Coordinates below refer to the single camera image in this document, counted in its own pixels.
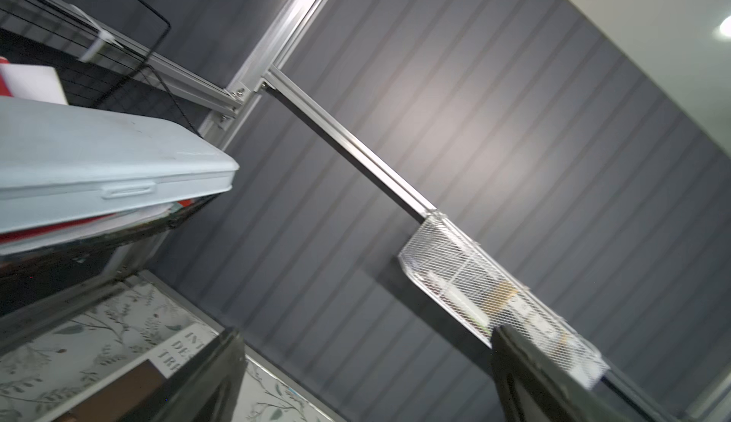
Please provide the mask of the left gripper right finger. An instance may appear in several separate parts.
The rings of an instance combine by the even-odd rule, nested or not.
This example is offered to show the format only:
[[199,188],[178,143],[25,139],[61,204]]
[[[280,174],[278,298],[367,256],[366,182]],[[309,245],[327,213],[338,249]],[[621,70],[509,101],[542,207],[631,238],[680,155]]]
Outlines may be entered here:
[[494,329],[492,377],[507,421],[624,421],[511,326]]

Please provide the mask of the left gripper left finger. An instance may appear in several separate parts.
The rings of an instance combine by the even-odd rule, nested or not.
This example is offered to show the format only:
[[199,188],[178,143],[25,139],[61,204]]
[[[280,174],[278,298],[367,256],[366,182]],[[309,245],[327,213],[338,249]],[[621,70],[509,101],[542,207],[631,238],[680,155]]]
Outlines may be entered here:
[[124,421],[232,421],[247,370],[240,331],[224,330]]

